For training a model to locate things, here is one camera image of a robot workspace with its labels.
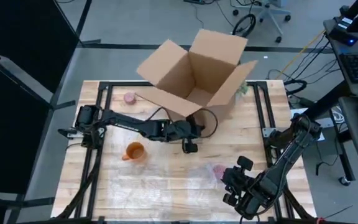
open cardboard box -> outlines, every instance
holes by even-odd
[[[189,52],[167,40],[137,69],[154,87],[136,94],[168,109],[172,118],[183,119],[206,108],[220,123],[234,106],[236,90],[257,63],[238,65],[246,43],[245,38],[205,29],[198,32]],[[206,126],[206,134],[216,125],[207,111],[195,113],[195,118]]]

wooden tabletop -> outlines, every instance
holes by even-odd
[[[290,109],[283,82],[269,80],[267,84],[275,123],[278,128],[287,128],[290,125]],[[98,85],[99,81],[84,81],[78,108],[95,104]],[[134,105],[126,105],[123,101],[125,93],[141,88],[149,87],[115,86],[110,109],[139,119],[149,117],[158,108],[157,105],[142,98],[137,98]],[[106,95],[103,99],[101,105],[104,105]],[[166,118],[164,111],[154,117],[160,118]],[[121,160],[126,146],[133,141],[139,141],[145,146],[148,157],[144,163]],[[72,140],[69,144],[76,142],[80,140]],[[198,139],[197,153],[184,154],[180,143],[153,142],[135,132],[108,126],[93,219],[105,216],[106,220],[112,221],[238,222],[240,215],[222,202],[226,192],[224,185],[216,178],[213,167],[232,167],[236,165],[239,156],[253,160],[251,175],[255,176],[267,167],[252,89],[237,98],[231,114],[219,124],[210,139]],[[72,146],[67,150],[51,217],[62,212],[76,194],[85,152],[86,149],[80,146]],[[302,158],[298,159],[287,179],[294,196],[307,212],[315,216]],[[83,216],[88,194],[89,189],[84,200]],[[285,217],[287,212],[283,199],[280,200]],[[261,215],[260,219],[266,221],[267,217],[274,217],[273,209]]]

